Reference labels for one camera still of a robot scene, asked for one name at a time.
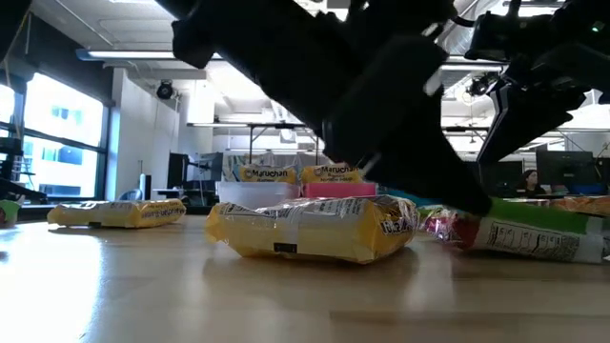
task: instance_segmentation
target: maruchan logo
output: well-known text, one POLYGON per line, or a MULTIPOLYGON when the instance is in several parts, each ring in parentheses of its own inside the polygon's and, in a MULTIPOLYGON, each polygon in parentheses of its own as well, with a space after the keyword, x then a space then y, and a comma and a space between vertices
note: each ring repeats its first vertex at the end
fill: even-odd
POLYGON ((315 176, 320 176, 322 173, 346 173, 346 172, 354 172, 356 168, 350 167, 320 167, 314 169, 315 176))
POLYGON ((287 177, 288 171, 246 171, 248 177, 287 177))

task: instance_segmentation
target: yellow noodle package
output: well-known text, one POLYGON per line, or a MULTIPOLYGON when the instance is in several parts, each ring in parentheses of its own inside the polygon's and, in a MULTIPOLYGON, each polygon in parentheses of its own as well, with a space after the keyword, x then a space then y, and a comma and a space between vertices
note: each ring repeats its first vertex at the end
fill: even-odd
POLYGON ((178 199, 160 201, 89 201, 60 204, 47 215, 50 224, 61 226, 102 226, 151 228, 170 224, 186 212, 178 199))
POLYGON ((242 256, 367 264, 411 241, 418 220, 414 203, 383 195, 296 199, 255 211, 223 203, 213 207, 205 229, 212 242, 225 242, 242 256))
POLYGON ((361 183, 362 177, 358 168, 344 163, 328 166, 305 167, 301 172, 301 183, 361 183))
POLYGON ((239 180, 241 182, 286 182, 296 185, 296 170, 293 167, 240 166, 239 180))

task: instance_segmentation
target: white container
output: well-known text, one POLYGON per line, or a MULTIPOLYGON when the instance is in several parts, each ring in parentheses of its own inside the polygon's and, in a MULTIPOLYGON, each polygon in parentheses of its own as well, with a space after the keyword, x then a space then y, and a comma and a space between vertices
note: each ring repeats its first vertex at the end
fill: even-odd
POLYGON ((255 210, 298 197, 299 188, 285 182, 219 182, 220 202, 255 210))

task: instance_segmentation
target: maruchan noodle package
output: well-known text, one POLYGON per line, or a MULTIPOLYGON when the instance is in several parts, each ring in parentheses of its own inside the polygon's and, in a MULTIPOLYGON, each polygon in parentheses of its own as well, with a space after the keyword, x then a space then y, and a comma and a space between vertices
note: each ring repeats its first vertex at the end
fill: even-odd
POLYGON ((309 183, 361 183, 358 168, 339 163, 327 166, 305 167, 301 172, 301 184, 309 183))
POLYGON ((495 199, 485 217, 432 210, 423 228, 463 250, 508 252, 546 260, 601 263, 610 255, 608 218, 495 199))
POLYGON ((241 182, 286 182, 296 185, 296 169, 293 167, 240 166, 239 180, 241 182))
POLYGON ((90 201, 57 205, 47 215, 50 224, 118 228, 151 228, 170 224, 186 208, 178 199, 160 201, 90 201))
POLYGON ((333 258, 367 264, 411 241, 419 216, 415 204, 391 196, 297 199, 248 210, 213 207, 205 224, 212 242, 242 256, 333 258))

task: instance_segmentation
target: table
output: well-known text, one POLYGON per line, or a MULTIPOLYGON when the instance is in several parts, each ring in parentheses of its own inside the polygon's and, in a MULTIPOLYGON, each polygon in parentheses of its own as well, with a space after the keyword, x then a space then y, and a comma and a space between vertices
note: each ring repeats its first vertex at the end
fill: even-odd
POLYGON ((462 255, 245 259, 162 228, 0 231, 0 342, 603 342, 610 269, 462 255))

